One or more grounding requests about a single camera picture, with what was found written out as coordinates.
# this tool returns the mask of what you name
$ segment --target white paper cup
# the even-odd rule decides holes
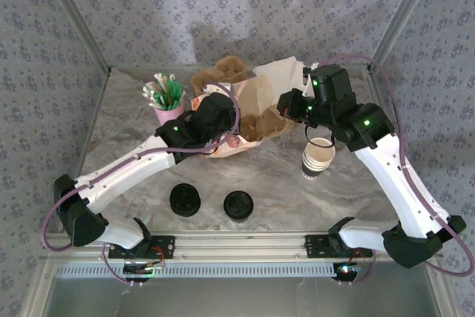
[[[323,137],[314,137],[310,140],[320,146],[331,146],[332,142]],[[335,157],[335,146],[331,148],[319,148],[307,143],[302,154],[302,173],[305,178],[314,180],[323,170],[325,170]]]

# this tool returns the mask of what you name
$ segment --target gray wall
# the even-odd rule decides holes
[[[16,316],[53,179],[76,168],[102,76],[56,0],[0,6],[0,316]]]
[[[420,0],[384,67],[397,87],[409,157],[433,196],[462,215],[475,252],[475,0]],[[467,268],[456,244],[445,257]],[[475,277],[455,278],[475,316]]]
[[[75,0],[118,68],[373,53],[401,0]]]

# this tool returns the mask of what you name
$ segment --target black lid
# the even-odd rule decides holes
[[[234,191],[226,196],[224,200],[224,212],[234,220],[244,220],[248,218],[254,209],[254,202],[251,196],[244,191]]]
[[[180,183],[170,192],[170,207],[176,215],[191,217],[201,206],[198,191],[192,185]]]

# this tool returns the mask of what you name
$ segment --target wire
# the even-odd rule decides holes
[[[152,266],[154,266],[155,264],[159,264],[159,263],[163,263],[162,267],[165,267],[165,254],[163,253],[163,250],[162,248],[160,248],[159,246],[153,246],[152,248],[150,248],[152,250],[155,250],[156,252],[159,252],[160,253],[160,260],[159,261],[155,261],[153,263],[150,263]]]
[[[331,136],[332,145],[330,145],[330,146],[323,146],[323,145],[315,144],[315,143],[313,143],[313,142],[309,139],[309,135],[308,135],[308,132],[307,132],[307,131],[308,131],[308,128],[309,128],[309,126],[308,126],[308,125],[305,125],[305,137],[306,137],[307,141],[308,141],[311,145],[316,146],[317,148],[332,148],[333,146],[335,146],[335,136],[333,135],[333,133],[332,133],[332,136]]]
[[[368,269],[367,273],[365,276],[360,278],[359,280],[352,281],[350,284],[359,284],[360,282],[366,281],[368,278],[371,277],[372,274],[374,274],[374,271],[376,270],[376,251],[373,250],[373,261],[371,262],[371,266]]]
[[[114,276],[118,281],[122,282],[123,284],[126,285],[132,285],[133,283],[131,281],[127,281],[124,278],[121,278],[120,276],[117,275],[117,273],[112,269],[111,265],[109,264],[107,257],[105,256],[105,248],[107,246],[107,243],[104,243],[102,245],[102,259],[108,268],[108,270],[111,272],[112,276]]]
[[[363,269],[363,268],[364,268],[364,265],[366,264],[366,258],[364,257],[364,254],[363,254],[363,252],[361,251],[361,249],[356,248],[356,252],[358,252],[359,255],[361,255],[361,257],[363,258],[363,265],[361,266],[361,268]]]
[[[113,174],[117,170],[120,170],[122,167],[127,166],[129,163],[131,163],[135,160],[139,160],[141,157],[144,157],[144,156],[147,156],[147,155],[150,155],[150,154],[156,154],[157,152],[164,152],[164,151],[166,151],[166,152],[184,152],[184,153],[188,153],[188,154],[199,154],[199,153],[203,153],[203,152],[212,150],[214,148],[217,148],[217,147],[223,145],[226,141],[228,141],[231,138],[231,136],[234,135],[235,133],[237,133],[238,130],[239,130],[240,109],[239,109],[238,100],[235,98],[235,96],[233,95],[233,93],[231,91],[228,91],[228,89],[226,87],[224,87],[224,86],[222,86],[222,85],[220,85],[219,83],[216,83],[216,82],[207,82],[207,83],[205,83],[205,85],[210,85],[210,84],[211,85],[216,85],[217,87],[221,88],[224,91],[224,93],[226,93],[229,96],[229,98],[231,99],[231,101],[232,101],[232,103],[235,107],[235,112],[236,112],[235,123],[232,126],[231,131],[227,135],[225,135],[225,137],[221,141],[219,141],[218,143],[212,144],[210,146],[203,147],[203,148],[150,148],[149,150],[139,152],[135,156],[129,157],[128,159],[122,161],[121,163],[118,163],[116,166],[112,167],[111,169],[107,170],[103,174],[101,174],[101,175],[97,176],[96,178],[94,178],[93,180],[91,180],[90,184],[94,185],[94,184],[98,183],[99,181],[105,179],[107,176]],[[77,188],[73,189],[72,191],[68,192],[66,195],[64,195],[60,199],[58,199],[53,204],[53,207],[50,209],[50,211],[46,215],[46,218],[43,221],[43,226],[42,226],[42,243],[43,243],[43,245],[45,246],[46,249],[49,249],[53,252],[62,252],[66,249],[71,248],[72,243],[69,243],[65,246],[59,246],[59,247],[51,246],[48,243],[48,237],[47,237],[48,223],[50,222],[51,218],[53,217],[54,212],[56,212],[56,210],[66,200],[68,200],[70,197],[72,197],[76,193],[81,192],[83,189],[86,189],[86,188],[88,188],[88,185],[82,185],[80,187],[77,187]]]
[[[201,154],[202,155],[205,155],[205,156],[209,156],[209,155],[213,155],[215,152],[217,151],[217,148],[215,148],[213,151],[211,152],[202,152]]]
[[[467,244],[462,240],[461,237],[459,237],[458,234],[454,232],[454,230],[441,219],[438,215],[437,212],[430,206],[430,204],[425,200],[424,195],[419,191],[417,188],[416,184],[413,181],[413,178],[410,176],[409,170],[407,170],[406,166],[406,140],[404,136],[404,132],[402,130],[402,120],[401,120],[401,114],[399,113],[399,107],[396,102],[396,95],[393,90],[393,86],[391,85],[391,81],[389,79],[389,76],[384,72],[384,70],[381,68],[381,66],[371,57],[365,56],[365,55],[359,55],[359,54],[343,54],[337,57],[333,57],[332,59],[329,59],[327,61],[323,61],[319,66],[325,66],[325,65],[331,65],[332,63],[341,61],[343,59],[364,59],[366,61],[371,62],[372,64],[375,65],[375,67],[381,72],[384,81],[386,82],[389,95],[391,98],[391,102],[393,104],[393,110],[394,110],[394,115],[396,116],[396,123],[397,123],[397,131],[398,131],[398,136],[399,136],[399,159],[401,160],[401,167],[402,167],[402,173],[407,181],[407,184],[410,186],[414,194],[416,195],[417,199],[419,202],[424,206],[424,208],[429,212],[429,214],[432,217],[435,217],[435,220],[438,224],[440,224],[451,236],[452,238],[460,245],[460,247],[463,249],[465,254],[467,254],[468,258],[468,263],[469,267],[467,270],[464,272],[452,272],[446,269],[443,269],[441,267],[438,267],[436,265],[433,265],[426,261],[425,263],[431,267],[434,270],[437,270],[439,272],[443,272],[452,276],[457,276],[457,277],[465,277],[471,275],[474,270],[475,270],[475,258],[470,249],[468,248]]]
[[[359,248],[353,249],[353,253],[352,253],[351,258],[349,259],[349,261],[347,261],[347,265],[349,263],[351,263],[353,261],[353,259],[355,258],[355,252],[357,252],[363,258],[363,266],[361,268],[364,268],[366,258],[364,257],[364,254],[361,251],[361,249],[359,249]]]

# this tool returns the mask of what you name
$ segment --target vent grille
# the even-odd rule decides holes
[[[122,266],[112,266],[122,275]],[[111,277],[103,264],[58,264],[57,278],[107,278]],[[336,276],[333,263],[199,263],[173,264],[157,267],[151,278],[283,278],[283,277]]]

